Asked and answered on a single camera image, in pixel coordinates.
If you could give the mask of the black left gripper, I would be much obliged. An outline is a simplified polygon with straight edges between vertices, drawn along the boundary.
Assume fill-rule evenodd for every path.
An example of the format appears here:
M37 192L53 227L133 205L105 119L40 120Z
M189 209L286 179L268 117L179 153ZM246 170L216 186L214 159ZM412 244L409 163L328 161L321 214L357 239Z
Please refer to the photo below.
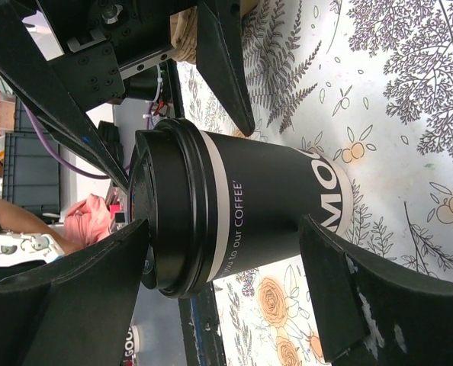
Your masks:
M0 1L0 76L50 134L124 190L128 176L84 111L126 98L161 98L161 65L175 55L170 18L194 1L18 1L41 13L62 55L50 64L9 1ZM245 136L255 130L246 86L240 3L197 3L196 66Z

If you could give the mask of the black sleeved paper cup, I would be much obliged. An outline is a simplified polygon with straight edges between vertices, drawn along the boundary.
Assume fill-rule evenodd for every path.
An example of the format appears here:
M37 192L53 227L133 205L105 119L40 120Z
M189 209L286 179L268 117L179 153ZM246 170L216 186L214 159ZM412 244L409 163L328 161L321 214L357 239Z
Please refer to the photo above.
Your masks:
M216 193L213 281L299 254L303 215L341 236L353 215L343 169L314 150L202 132Z

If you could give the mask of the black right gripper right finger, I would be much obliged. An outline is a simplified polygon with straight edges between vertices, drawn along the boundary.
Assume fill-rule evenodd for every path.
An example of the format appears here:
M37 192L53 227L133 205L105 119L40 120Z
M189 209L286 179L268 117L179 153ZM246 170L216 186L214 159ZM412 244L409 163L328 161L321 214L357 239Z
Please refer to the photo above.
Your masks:
M361 249L311 217L300 252L331 365L453 365L453 282Z

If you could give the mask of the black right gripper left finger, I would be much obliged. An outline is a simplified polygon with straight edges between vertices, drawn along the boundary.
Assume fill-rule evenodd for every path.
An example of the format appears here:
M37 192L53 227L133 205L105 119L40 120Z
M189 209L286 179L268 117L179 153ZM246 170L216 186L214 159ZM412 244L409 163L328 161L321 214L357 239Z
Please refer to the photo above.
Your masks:
M0 281L0 365L118 365L148 223Z

